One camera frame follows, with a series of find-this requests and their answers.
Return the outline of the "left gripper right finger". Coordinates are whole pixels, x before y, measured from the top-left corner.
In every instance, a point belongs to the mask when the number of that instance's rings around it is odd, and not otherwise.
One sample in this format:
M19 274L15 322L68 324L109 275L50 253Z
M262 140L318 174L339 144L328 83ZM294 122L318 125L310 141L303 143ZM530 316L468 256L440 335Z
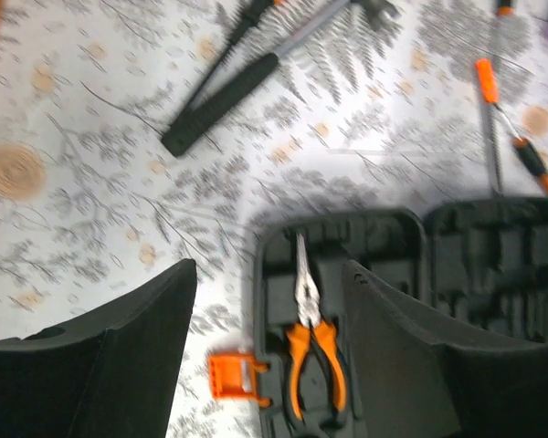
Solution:
M354 261L347 333L372 437L548 437L548 343L446 316Z

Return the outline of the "black plastic tool case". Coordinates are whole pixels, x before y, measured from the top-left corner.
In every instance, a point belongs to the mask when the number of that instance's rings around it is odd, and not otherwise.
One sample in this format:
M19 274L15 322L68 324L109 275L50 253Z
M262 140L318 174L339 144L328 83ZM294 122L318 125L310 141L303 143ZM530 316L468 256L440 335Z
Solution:
M265 437L548 437L548 199L274 228L253 350L209 359Z

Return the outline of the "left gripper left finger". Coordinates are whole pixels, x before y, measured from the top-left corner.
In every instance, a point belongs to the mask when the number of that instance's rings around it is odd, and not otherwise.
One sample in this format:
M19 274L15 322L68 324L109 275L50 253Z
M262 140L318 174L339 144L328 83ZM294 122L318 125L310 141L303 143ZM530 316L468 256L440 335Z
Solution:
M78 317L0 340L0 437L164 437L196 288L184 259Z

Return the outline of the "orange handled pliers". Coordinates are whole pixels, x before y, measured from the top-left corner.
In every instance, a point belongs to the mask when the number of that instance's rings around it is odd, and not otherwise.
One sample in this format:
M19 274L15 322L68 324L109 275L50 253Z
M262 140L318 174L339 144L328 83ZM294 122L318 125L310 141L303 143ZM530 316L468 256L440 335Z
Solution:
M306 240L301 233L296 234L296 273L294 299L298 319L286 330L290 353L286 395L290 416L302 422L304 414L300 401L300 376L304 361L313 346L320 349L322 361L330 367L332 405L337 412L343 412L347 407L348 380L337 345L337 328L321 314L320 292L311 274Z

